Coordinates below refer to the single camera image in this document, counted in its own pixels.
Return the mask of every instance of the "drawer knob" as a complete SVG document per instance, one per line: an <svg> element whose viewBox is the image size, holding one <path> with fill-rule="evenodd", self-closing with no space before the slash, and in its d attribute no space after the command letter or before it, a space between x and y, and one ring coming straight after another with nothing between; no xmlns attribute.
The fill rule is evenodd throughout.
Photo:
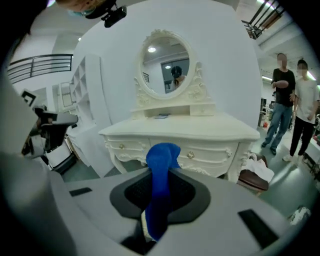
<svg viewBox="0 0 320 256"><path fill-rule="evenodd" d="M195 154L194 154L192 151L190 151L186 156L187 156L189 159L192 159L192 158L195 157Z"/></svg>

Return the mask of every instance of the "drawer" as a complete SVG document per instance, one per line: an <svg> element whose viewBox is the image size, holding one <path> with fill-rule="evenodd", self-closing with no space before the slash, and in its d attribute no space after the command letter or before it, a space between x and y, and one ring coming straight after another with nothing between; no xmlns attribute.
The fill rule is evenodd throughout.
<svg viewBox="0 0 320 256"><path fill-rule="evenodd" d="M106 146L115 152L148 153L150 142L148 138L134 136L108 136L104 138Z"/></svg>
<svg viewBox="0 0 320 256"><path fill-rule="evenodd" d="M181 148L178 163L182 169L218 177L225 174L238 148L237 141L206 141L179 138L151 138L150 144L174 143Z"/></svg>

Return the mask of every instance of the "man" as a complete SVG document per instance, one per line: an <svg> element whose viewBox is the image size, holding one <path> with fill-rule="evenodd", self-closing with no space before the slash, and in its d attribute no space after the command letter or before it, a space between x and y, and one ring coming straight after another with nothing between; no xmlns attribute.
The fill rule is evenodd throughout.
<svg viewBox="0 0 320 256"><path fill-rule="evenodd" d="M301 134L302 145L298 152L298 161L306 151L309 142L314 132L314 124L316 119L316 112L319 105L319 90L316 81L308 78L308 64L303 60L299 60L297 64L297 71L302 76L296 82L294 112L296 116L294 123L294 130L290 148L290 154L286 155L283 160L290 162L296 152Z"/></svg>
<svg viewBox="0 0 320 256"><path fill-rule="evenodd" d="M273 71L271 81L272 87L276 88L275 104L270 127L268 129L265 141L261 145L262 148L265 148L271 142L280 124L279 131L277 132L270 146L270 150L273 155L277 154L277 146L289 127L296 87L295 75L291 70L287 69L287 56L284 53L279 53L277 55L277 62L279 68L276 68ZM283 87L277 85L276 82L278 81L287 81L288 86Z"/></svg>

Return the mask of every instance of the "blue cloth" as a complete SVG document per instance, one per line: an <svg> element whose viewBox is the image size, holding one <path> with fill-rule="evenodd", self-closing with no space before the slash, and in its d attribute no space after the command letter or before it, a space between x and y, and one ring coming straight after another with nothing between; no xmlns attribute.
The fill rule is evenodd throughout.
<svg viewBox="0 0 320 256"><path fill-rule="evenodd" d="M274 104L273 113L271 117L270 127L266 134L264 145L267 145L271 142L275 132L278 129L280 124L279 131L276 133L276 136L270 146L271 149L277 149L283 135L286 133L292 116L292 106L285 106L279 103Z"/></svg>
<svg viewBox="0 0 320 256"><path fill-rule="evenodd" d="M170 168L180 168L177 157L180 147L172 143L159 143L150 148L146 163L152 171L152 198L145 209L146 226L150 236L158 241L167 230L168 214L172 203L168 181Z"/></svg>

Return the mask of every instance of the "blue towel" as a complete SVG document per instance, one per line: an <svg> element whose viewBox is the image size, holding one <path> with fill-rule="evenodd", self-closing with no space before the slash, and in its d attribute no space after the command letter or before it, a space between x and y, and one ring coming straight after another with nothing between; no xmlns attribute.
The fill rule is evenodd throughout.
<svg viewBox="0 0 320 256"><path fill-rule="evenodd" d="M172 203L168 182L170 168L180 168L177 157L180 147L172 143L159 143L150 148L146 162L152 171L152 199L145 209L145 219L149 234L158 241L167 230L168 214Z"/></svg>

